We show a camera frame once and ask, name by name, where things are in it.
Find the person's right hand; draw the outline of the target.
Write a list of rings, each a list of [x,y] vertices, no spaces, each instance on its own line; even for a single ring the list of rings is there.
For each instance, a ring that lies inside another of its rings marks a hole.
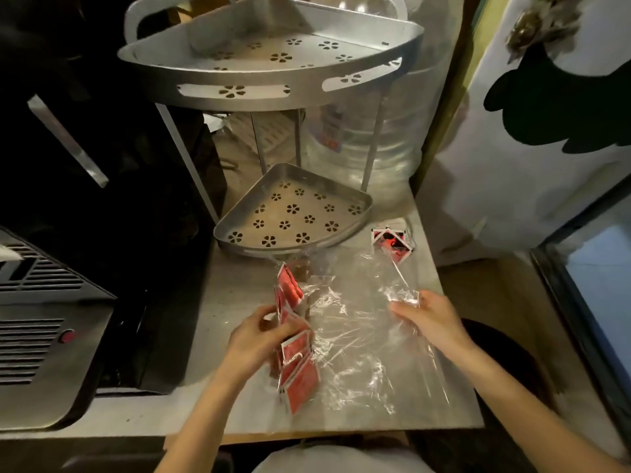
[[[477,349],[448,297],[421,290],[414,305],[424,310],[423,324],[416,326],[420,333],[453,363],[462,362]]]

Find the person's left hand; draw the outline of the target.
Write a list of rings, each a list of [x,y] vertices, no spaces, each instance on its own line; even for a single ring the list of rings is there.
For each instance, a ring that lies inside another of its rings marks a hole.
[[[232,332],[217,378],[244,385],[283,341],[306,329],[300,318],[290,318],[283,324],[266,319],[275,312],[274,305],[260,306]]]

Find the strip of red sachets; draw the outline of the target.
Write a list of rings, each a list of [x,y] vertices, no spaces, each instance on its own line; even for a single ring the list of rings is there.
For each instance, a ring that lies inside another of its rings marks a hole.
[[[282,263],[274,287],[278,324],[290,318],[300,318],[311,329],[311,344],[307,348],[277,348],[274,351],[272,373],[278,380],[277,392],[290,414],[297,413],[311,398],[320,382],[314,359],[315,333],[309,323],[308,297],[300,287],[287,263]]]

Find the clear plastic bag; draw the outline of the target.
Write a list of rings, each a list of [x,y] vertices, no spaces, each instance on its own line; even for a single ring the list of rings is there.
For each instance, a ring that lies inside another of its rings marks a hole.
[[[315,397],[336,413],[430,418],[451,406],[438,350],[390,302],[418,306],[413,262],[343,246],[291,263],[309,305],[320,373]]]

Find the person's right forearm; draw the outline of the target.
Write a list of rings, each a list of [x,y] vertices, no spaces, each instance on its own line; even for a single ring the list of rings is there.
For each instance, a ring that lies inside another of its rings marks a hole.
[[[538,473],[631,473],[565,423],[472,342],[445,352]]]

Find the person's left forearm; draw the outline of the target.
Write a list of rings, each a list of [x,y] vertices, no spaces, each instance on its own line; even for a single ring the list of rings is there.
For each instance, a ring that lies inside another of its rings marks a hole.
[[[219,370],[154,473],[211,473],[229,414],[244,384],[245,380],[233,372]]]

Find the small red sachet bundle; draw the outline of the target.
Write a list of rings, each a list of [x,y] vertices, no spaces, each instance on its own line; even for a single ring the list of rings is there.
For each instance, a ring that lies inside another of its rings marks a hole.
[[[414,253],[414,246],[408,241],[405,230],[373,228],[371,235],[373,248],[387,255],[394,265],[407,261]]]

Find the dark round container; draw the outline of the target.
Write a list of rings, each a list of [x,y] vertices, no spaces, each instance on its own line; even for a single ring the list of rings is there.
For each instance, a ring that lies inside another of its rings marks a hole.
[[[556,413],[535,358],[506,334],[463,319],[472,340],[522,386]],[[538,473],[481,397],[483,428],[407,431],[413,449],[435,473]]]

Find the person's white shirt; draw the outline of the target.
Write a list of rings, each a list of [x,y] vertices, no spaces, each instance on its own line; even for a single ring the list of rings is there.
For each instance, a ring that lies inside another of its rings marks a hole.
[[[301,443],[275,451],[252,473],[435,473],[402,446],[359,448],[326,442]]]

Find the white cloth with black pattern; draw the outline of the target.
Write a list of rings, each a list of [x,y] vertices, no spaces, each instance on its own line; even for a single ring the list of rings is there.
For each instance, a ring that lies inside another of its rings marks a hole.
[[[464,0],[425,147],[438,267],[538,246],[631,174],[631,0]]]

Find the large clear water bottle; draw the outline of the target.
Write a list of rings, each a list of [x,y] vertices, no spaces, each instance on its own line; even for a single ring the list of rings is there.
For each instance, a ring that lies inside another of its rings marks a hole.
[[[416,64],[392,83],[383,103],[370,188],[407,182],[420,166],[462,28],[465,0],[404,1],[407,20],[425,33]],[[309,169],[359,188],[380,100],[379,92],[371,92],[308,108],[302,131]]]

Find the black appliance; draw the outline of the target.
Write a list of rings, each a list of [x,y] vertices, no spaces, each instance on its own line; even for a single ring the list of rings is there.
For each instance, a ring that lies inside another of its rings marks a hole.
[[[125,45],[137,0],[0,0],[0,304],[107,302],[100,388],[183,384],[214,223]]]

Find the grey vented appliance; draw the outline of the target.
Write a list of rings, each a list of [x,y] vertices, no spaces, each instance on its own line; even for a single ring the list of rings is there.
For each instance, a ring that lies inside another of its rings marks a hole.
[[[115,300],[0,226],[0,433],[67,418]]]

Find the two-tier metal corner rack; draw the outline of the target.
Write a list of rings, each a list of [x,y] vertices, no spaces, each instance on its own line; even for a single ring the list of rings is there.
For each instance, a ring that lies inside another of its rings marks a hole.
[[[215,222],[218,246],[271,258],[334,246],[369,222],[368,193],[392,83],[416,63],[424,27],[406,19],[405,0],[387,0],[395,18],[304,0],[228,0],[228,4],[140,39],[150,15],[190,0],[136,0],[124,15],[118,56],[136,72],[154,102],[191,177],[191,156],[167,107],[213,113],[295,111],[295,164],[267,167],[255,138],[262,176]],[[302,167],[299,112],[364,93],[379,93],[359,189]]]

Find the dark window frame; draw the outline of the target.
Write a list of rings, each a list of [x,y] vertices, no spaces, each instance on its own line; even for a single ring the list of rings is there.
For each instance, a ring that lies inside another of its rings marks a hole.
[[[532,249],[531,259],[631,452],[631,174]]]

